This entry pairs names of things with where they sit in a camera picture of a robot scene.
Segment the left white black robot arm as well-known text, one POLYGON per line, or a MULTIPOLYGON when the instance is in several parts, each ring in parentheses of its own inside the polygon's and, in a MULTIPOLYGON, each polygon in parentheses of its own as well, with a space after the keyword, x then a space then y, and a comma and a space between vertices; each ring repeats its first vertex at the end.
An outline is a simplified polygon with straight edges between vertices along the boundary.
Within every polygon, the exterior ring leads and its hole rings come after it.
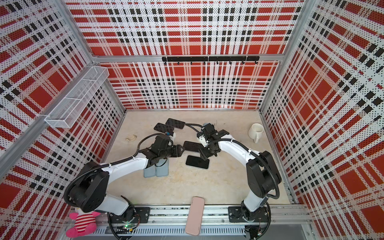
POLYGON ((139 142, 131 157, 103 165, 86 164, 67 186, 64 200, 84 213, 107 213, 130 222, 136 215, 134 204, 123 196, 110 194, 109 186, 124 176, 153 167, 161 160, 179 158, 184 151, 185 148, 175 145, 170 136, 152 134, 139 142))

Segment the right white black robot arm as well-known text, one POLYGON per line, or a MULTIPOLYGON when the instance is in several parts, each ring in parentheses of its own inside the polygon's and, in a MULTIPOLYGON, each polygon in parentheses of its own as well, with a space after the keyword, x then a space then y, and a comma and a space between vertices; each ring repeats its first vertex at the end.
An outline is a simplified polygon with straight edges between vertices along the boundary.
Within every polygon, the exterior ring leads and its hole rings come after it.
POLYGON ((237 218, 253 222, 263 210, 268 214, 268 200, 277 200, 280 197, 279 184, 282 181, 272 155, 267 151, 257 152, 246 147, 226 130, 217 131, 212 124, 185 126, 197 133, 199 142, 193 143, 193 150, 200 154, 198 160, 201 163, 225 152, 246 168, 250 192, 241 202, 240 215, 237 218))

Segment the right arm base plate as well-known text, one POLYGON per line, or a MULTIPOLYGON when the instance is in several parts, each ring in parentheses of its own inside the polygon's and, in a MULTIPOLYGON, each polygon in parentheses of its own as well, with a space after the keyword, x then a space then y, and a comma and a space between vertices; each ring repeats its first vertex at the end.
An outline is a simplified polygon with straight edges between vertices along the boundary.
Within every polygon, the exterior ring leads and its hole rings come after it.
POLYGON ((267 223, 270 219, 267 207, 250 212, 246 207, 228 207, 230 223, 267 223))

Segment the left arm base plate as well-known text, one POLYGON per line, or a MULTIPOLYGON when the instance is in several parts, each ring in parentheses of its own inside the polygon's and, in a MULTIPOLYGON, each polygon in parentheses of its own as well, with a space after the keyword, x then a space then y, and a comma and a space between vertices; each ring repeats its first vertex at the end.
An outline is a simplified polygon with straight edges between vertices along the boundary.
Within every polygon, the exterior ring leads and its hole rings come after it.
POLYGON ((112 224, 146 224, 150 216, 149 207, 128 207, 127 210, 121 215, 108 214, 112 224))

